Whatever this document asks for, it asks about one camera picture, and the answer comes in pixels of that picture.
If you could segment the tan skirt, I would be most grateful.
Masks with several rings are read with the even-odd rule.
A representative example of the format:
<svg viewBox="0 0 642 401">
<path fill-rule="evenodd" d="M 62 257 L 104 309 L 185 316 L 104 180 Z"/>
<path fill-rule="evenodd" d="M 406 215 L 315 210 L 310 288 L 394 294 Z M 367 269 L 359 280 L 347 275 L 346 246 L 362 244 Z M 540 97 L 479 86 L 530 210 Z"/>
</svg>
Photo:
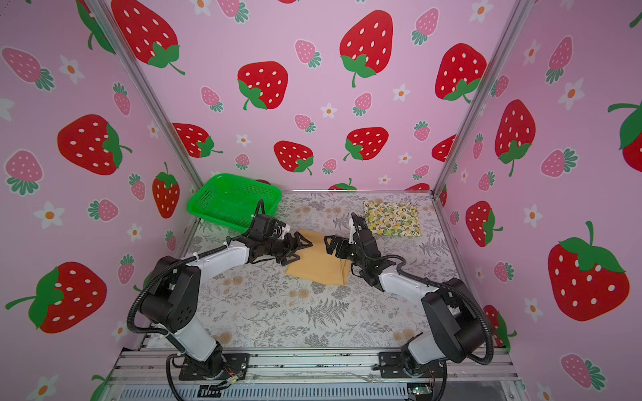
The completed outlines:
<svg viewBox="0 0 642 401">
<path fill-rule="evenodd" d="M 300 259 L 287 265 L 285 273 L 323 285 L 345 286 L 350 275 L 349 262 L 327 254 L 324 234 L 308 230 L 299 233 L 312 243 L 312 247 L 297 251 Z"/>
</svg>

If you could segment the lemon print skirt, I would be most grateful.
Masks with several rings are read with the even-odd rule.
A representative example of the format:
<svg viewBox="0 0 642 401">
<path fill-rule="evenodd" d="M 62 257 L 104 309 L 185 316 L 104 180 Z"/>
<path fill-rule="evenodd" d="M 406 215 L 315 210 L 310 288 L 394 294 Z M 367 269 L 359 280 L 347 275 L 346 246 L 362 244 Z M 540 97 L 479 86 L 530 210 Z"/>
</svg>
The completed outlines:
<svg viewBox="0 0 642 401">
<path fill-rule="evenodd" d="M 365 202 L 367 227 L 378 236 L 419 237 L 419 210 L 409 203 Z"/>
</svg>

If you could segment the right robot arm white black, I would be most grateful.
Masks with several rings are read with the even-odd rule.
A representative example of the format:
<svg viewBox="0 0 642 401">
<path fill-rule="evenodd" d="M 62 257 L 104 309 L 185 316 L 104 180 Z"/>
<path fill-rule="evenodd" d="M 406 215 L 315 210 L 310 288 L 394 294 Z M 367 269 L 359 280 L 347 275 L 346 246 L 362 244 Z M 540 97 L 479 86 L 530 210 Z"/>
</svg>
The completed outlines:
<svg viewBox="0 0 642 401">
<path fill-rule="evenodd" d="M 370 230 L 356 228 L 351 237 L 326 236 L 327 254 L 347 260 L 357 277 L 381 292 L 421 305 L 430 328 L 402 347 L 404 369 L 417 375 L 430 363 L 466 359 L 488 365 L 494 358 L 493 327 L 466 284 L 457 278 L 435 282 L 405 269 L 406 259 L 381 254 Z"/>
</svg>

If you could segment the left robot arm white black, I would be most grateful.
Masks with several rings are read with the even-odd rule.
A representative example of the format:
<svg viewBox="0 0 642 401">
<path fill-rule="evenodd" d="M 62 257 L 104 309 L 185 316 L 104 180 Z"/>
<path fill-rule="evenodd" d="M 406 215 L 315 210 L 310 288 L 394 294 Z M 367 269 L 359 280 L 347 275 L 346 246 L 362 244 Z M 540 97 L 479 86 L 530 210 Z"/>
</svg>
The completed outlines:
<svg viewBox="0 0 642 401">
<path fill-rule="evenodd" d="M 221 364 L 222 346 L 196 318 L 201 281 L 246 264 L 274 260 L 287 266 L 312 246 L 286 223 L 257 215 L 244 234 L 227 238 L 220 247 L 184 259 L 160 259 L 128 312 L 128 329 L 160 334 L 191 362 Z"/>
</svg>

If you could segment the green plastic basket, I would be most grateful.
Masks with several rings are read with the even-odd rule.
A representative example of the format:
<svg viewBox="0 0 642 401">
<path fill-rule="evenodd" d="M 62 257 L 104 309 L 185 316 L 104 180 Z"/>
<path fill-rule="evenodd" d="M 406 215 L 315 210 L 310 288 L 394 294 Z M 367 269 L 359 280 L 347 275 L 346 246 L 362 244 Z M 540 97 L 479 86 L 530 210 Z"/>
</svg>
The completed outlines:
<svg viewBox="0 0 642 401">
<path fill-rule="evenodd" d="M 206 222 L 245 232 L 263 200 L 264 214 L 274 216 L 282 191 L 269 184 L 232 174 L 212 177 L 187 202 L 187 212 Z"/>
</svg>

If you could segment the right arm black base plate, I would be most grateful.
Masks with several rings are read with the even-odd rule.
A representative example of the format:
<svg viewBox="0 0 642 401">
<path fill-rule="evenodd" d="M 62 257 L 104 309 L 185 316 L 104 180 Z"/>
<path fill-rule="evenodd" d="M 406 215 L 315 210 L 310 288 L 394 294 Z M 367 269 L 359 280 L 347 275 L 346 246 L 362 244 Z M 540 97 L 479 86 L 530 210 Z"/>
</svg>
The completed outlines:
<svg viewBox="0 0 642 401">
<path fill-rule="evenodd" d="M 403 352 L 380 352 L 372 370 L 380 372 L 383 379 L 442 379 L 446 368 L 442 360 L 420 365 Z"/>
</svg>

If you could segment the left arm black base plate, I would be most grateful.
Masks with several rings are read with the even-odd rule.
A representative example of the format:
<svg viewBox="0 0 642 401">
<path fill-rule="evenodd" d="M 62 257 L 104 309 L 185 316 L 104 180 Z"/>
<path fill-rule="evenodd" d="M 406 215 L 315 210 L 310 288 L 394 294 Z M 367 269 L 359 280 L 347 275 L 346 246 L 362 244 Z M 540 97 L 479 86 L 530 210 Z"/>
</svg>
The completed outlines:
<svg viewBox="0 0 642 401">
<path fill-rule="evenodd" d="M 249 366 L 250 354 L 213 354 L 207 361 L 199 362 L 185 357 L 179 374 L 181 381 L 206 380 L 224 382 L 244 380 Z"/>
</svg>

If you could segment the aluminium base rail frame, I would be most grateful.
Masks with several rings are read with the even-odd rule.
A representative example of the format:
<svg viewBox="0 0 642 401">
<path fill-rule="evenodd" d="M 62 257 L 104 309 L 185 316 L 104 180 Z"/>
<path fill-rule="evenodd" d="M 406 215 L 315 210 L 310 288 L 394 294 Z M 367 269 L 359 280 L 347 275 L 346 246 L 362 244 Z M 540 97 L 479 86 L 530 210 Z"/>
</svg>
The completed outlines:
<svg viewBox="0 0 642 401">
<path fill-rule="evenodd" d="M 436 363 L 409 377 L 396 349 L 233 349 L 239 380 L 188 380 L 167 349 L 124 351 L 96 400 L 527 400 L 508 353 L 482 366 Z"/>
</svg>

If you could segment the aluminium corner post right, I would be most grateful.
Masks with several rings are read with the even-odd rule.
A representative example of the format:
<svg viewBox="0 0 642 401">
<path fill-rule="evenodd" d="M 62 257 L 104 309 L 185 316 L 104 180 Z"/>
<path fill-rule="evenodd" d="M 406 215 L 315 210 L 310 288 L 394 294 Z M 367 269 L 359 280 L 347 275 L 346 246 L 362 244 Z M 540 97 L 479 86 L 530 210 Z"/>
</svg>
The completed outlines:
<svg viewBox="0 0 642 401">
<path fill-rule="evenodd" d="M 483 106 L 486 105 L 492 84 L 501 73 L 534 5 L 535 1 L 533 0 L 516 1 L 505 29 L 498 40 L 493 56 L 488 62 L 486 73 L 481 79 L 481 83 L 475 91 L 471 105 L 465 113 L 459 130 L 456 133 L 453 146 L 446 158 L 446 164 L 438 177 L 435 188 L 431 191 L 434 200 L 441 195 L 443 187 L 446 185 L 449 175 L 462 152 L 462 148 L 466 145 L 467 137 L 471 134 L 476 121 L 481 115 Z"/>
</svg>

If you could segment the aluminium corner post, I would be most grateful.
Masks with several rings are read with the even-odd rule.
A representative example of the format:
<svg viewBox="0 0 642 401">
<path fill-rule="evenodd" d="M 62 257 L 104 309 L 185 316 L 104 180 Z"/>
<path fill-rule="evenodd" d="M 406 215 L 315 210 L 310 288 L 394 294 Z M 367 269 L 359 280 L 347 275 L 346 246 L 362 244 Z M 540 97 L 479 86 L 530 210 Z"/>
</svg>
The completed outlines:
<svg viewBox="0 0 642 401">
<path fill-rule="evenodd" d="M 435 188 L 431 191 L 434 200 L 441 195 L 443 187 L 446 185 L 449 175 L 462 152 L 462 148 L 466 145 L 467 137 L 471 134 L 476 121 L 481 115 L 483 106 L 486 105 L 492 84 L 501 73 L 534 5 L 535 1 L 533 0 L 516 1 L 505 29 L 498 40 L 493 56 L 488 62 L 486 73 L 481 79 L 481 83 L 475 91 L 471 105 L 465 113 L 459 130 L 456 133 L 453 146 L 446 158 L 446 164 L 438 177 Z"/>
<path fill-rule="evenodd" d="M 141 70 L 139 60 L 130 50 L 125 37 L 118 28 L 115 18 L 110 11 L 110 3 L 100 0 L 89 0 L 87 3 L 95 14 L 98 25 L 100 25 L 106 38 L 108 38 L 112 44 L 116 55 L 133 81 L 146 108 L 167 138 L 167 142 L 172 147 L 172 150 L 174 150 L 178 160 L 180 160 L 182 169 L 187 173 L 192 184 L 197 189 L 200 189 L 203 186 L 202 178 L 191 162 L 190 156 L 183 147 L 179 135 L 177 135 L 172 122 L 162 107 L 162 103 L 158 100 L 149 80 Z"/>
</svg>

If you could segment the aluminium corner post left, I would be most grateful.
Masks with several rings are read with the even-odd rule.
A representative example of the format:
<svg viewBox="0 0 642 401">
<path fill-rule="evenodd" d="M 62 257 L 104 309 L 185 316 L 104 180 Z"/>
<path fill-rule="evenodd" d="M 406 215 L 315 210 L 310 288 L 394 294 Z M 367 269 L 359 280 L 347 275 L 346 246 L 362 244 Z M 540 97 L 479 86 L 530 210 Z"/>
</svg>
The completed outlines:
<svg viewBox="0 0 642 401">
<path fill-rule="evenodd" d="M 177 135 L 172 122 L 162 107 L 162 103 L 158 100 L 149 80 L 141 70 L 139 60 L 130 50 L 125 37 L 118 28 L 115 18 L 110 11 L 110 3 L 100 0 L 89 0 L 87 3 L 95 14 L 98 25 L 100 25 L 106 38 L 108 38 L 112 44 L 116 55 L 133 81 L 146 108 L 167 138 L 167 142 L 172 147 L 172 150 L 174 150 L 178 160 L 180 160 L 182 169 L 187 173 L 192 184 L 197 189 L 200 189 L 203 186 L 202 178 L 191 162 L 190 156 L 183 147 L 179 135 Z"/>
</svg>

